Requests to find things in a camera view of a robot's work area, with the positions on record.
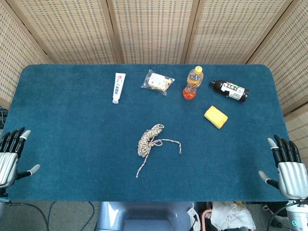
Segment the pink metal frame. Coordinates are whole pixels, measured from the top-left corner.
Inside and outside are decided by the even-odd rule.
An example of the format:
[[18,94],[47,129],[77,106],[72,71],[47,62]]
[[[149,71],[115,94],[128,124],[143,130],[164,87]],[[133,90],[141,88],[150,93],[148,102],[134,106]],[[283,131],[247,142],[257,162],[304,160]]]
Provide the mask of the pink metal frame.
[[201,219],[200,219],[200,221],[201,221],[201,231],[206,231],[205,217],[206,217],[206,215],[210,216],[211,213],[212,213],[212,209],[207,209],[207,210],[202,212]]

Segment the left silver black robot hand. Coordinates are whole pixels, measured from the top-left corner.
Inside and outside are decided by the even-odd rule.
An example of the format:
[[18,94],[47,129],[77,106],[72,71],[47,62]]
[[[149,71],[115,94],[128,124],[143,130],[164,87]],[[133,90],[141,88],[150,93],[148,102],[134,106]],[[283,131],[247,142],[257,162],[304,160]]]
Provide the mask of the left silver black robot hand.
[[7,132],[0,138],[0,197],[7,196],[6,189],[16,180],[32,176],[40,168],[37,164],[30,170],[18,172],[18,163],[30,134],[30,130],[22,127],[19,130]]

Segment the blue carpet table cover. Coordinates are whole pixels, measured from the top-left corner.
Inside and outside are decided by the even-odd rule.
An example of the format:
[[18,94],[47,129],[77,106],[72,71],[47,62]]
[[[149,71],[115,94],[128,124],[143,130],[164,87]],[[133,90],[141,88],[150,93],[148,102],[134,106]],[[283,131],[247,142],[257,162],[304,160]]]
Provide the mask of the blue carpet table cover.
[[[164,96],[141,88],[152,69],[174,78]],[[13,200],[283,201],[268,138],[288,138],[271,71],[262,64],[205,64],[193,100],[182,96],[189,64],[27,66],[4,131],[31,130],[18,169],[40,169],[8,190]],[[125,73],[118,104],[116,73]],[[211,80],[249,90],[245,102]],[[210,106],[228,120],[204,117]]]

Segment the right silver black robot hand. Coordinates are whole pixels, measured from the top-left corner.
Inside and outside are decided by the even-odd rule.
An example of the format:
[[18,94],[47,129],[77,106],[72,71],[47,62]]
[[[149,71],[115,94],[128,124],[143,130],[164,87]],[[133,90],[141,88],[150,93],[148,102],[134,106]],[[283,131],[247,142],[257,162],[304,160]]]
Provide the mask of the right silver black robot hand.
[[265,172],[259,171],[259,176],[266,184],[280,190],[289,200],[308,198],[308,172],[301,161],[298,147],[291,140],[287,141],[274,135],[268,138],[278,172],[278,180],[269,178]]

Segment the white toothpaste tube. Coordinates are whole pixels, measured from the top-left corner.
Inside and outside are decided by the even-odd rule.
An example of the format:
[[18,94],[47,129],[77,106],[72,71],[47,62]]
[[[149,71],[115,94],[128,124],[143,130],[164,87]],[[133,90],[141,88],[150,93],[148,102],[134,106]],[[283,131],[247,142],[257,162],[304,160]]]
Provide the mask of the white toothpaste tube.
[[115,84],[113,90],[113,100],[112,103],[118,104],[118,101],[121,96],[122,88],[124,85],[126,74],[125,73],[116,73],[115,74]]

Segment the black device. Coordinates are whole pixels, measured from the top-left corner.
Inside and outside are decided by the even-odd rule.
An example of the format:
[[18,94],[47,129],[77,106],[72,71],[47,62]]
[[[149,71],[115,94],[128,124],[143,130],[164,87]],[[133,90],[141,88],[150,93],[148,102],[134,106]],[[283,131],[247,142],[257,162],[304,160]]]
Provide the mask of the black device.
[[4,128],[8,112],[9,111],[7,109],[0,106],[0,129]]

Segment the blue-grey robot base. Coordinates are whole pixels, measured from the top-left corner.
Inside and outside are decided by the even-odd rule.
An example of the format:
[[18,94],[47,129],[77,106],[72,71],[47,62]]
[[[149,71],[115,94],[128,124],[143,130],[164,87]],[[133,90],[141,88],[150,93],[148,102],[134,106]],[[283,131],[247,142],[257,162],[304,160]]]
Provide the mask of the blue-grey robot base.
[[167,221],[171,231],[201,231],[196,202],[100,202],[95,231],[124,231],[128,220]]

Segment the orange drink bottle yellow cap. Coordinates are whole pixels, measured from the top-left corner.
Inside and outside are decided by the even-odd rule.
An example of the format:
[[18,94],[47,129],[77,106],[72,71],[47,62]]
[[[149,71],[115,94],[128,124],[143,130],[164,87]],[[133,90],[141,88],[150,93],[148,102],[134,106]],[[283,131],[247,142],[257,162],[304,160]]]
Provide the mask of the orange drink bottle yellow cap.
[[201,85],[204,78],[203,68],[196,66],[187,76],[186,87],[182,91],[182,95],[186,100],[192,100],[196,96],[198,87]]

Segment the yellow sponge block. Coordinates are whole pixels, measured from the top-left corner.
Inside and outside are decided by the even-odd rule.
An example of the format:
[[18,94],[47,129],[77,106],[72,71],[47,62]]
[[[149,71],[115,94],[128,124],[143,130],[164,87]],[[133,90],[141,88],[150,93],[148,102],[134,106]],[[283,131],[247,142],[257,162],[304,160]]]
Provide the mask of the yellow sponge block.
[[228,117],[214,106],[210,106],[204,114],[216,128],[221,129],[228,120]]

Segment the clear bag of biscuits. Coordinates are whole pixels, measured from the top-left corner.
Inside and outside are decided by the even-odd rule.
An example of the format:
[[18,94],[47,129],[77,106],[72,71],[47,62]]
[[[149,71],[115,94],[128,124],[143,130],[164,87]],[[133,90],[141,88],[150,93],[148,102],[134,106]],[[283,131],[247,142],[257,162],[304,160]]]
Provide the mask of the clear bag of biscuits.
[[168,88],[174,81],[174,78],[155,73],[152,69],[149,69],[141,88],[155,90],[166,96]]

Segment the crumpled white cloth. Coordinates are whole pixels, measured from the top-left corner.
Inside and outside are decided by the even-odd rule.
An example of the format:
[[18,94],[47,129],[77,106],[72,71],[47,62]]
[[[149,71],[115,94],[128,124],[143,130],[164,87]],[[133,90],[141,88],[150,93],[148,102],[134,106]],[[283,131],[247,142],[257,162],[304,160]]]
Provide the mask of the crumpled white cloth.
[[246,227],[255,230],[256,225],[250,211],[245,205],[234,202],[212,202],[211,224],[218,230]]

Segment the woven rattan screen panel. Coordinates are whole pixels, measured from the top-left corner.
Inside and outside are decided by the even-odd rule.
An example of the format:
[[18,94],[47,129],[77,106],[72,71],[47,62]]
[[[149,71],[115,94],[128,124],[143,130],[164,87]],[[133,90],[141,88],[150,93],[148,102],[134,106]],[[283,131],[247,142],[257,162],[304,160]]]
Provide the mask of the woven rattan screen panel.
[[301,161],[308,169],[308,103],[285,118],[289,138],[299,149]]
[[106,0],[119,63],[185,63],[200,0]]
[[120,64],[112,0],[0,0],[48,63]]
[[0,106],[10,109],[25,67],[51,62],[7,0],[0,0]]
[[184,62],[245,64],[294,0],[194,0]]
[[271,70],[284,115],[308,103],[308,0],[288,0],[247,62]]

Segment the dark bottle white label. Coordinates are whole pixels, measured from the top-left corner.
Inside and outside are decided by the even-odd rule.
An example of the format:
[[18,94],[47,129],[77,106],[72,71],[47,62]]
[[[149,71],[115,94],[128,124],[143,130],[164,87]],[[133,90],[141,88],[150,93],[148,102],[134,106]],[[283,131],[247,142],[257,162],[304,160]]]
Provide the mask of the dark bottle white label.
[[245,102],[249,96],[249,90],[225,80],[211,80],[209,85],[218,93],[239,102]]

